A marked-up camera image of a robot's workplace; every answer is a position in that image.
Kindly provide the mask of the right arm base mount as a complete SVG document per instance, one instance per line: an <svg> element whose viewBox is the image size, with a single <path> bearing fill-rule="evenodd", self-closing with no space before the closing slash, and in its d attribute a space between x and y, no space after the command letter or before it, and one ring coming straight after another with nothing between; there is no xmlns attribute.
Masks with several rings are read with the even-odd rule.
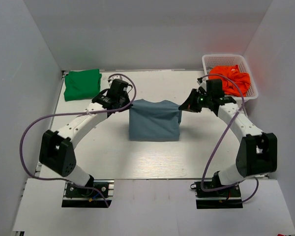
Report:
<svg viewBox="0 0 295 236"><path fill-rule="evenodd" d="M228 189L205 192L201 189L201 182L194 182L190 189L196 193L197 209L236 209L243 208L241 192L238 186Z"/></svg>

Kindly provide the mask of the blue-grey t-shirt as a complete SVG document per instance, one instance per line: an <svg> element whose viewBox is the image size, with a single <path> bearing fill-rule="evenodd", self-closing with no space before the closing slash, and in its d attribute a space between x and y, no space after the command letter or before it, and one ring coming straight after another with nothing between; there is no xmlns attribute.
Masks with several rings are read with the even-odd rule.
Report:
<svg viewBox="0 0 295 236"><path fill-rule="evenodd" d="M135 100L129 110L128 137L136 142L176 142L180 138L182 111L168 100Z"/></svg>

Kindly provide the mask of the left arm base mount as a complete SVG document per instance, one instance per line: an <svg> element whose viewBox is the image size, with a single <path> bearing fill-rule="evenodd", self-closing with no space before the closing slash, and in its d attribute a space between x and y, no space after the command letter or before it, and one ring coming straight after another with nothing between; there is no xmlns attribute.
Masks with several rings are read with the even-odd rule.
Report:
<svg viewBox="0 0 295 236"><path fill-rule="evenodd" d="M114 183L113 180L95 180L93 183L93 188L101 192L108 206L110 206L113 199ZM68 182L65 184L61 207L107 208L107 205L97 191L78 188Z"/></svg>

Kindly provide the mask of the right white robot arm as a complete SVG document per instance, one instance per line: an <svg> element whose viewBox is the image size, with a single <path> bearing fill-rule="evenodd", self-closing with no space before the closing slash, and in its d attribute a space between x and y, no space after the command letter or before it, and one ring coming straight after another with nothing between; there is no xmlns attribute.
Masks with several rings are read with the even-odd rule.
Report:
<svg viewBox="0 0 295 236"><path fill-rule="evenodd" d="M227 124L223 136L231 130L239 141L236 161L231 166L214 174L209 188L201 189L224 196L230 188L246 178L273 173L277 170L277 137L265 133L255 126L243 113L243 106L238 106L235 99L226 96L222 89L221 76L217 79L198 79L199 88L192 89L179 110L199 113L207 108Z"/></svg>

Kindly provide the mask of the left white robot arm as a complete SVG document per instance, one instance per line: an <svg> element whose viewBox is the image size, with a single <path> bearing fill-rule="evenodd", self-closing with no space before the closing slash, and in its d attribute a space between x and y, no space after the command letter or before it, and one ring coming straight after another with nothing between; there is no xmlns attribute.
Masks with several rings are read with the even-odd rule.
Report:
<svg viewBox="0 0 295 236"><path fill-rule="evenodd" d="M43 134L39 162L76 185L83 196L93 193L94 178L78 166L75 147L110 115L131 107L134 99L129 98L129 87L136 92L133 81L113 79L110 87L94 97L84 112L77 113L77 116L62 128L56 131L47 130Z"/></svg>

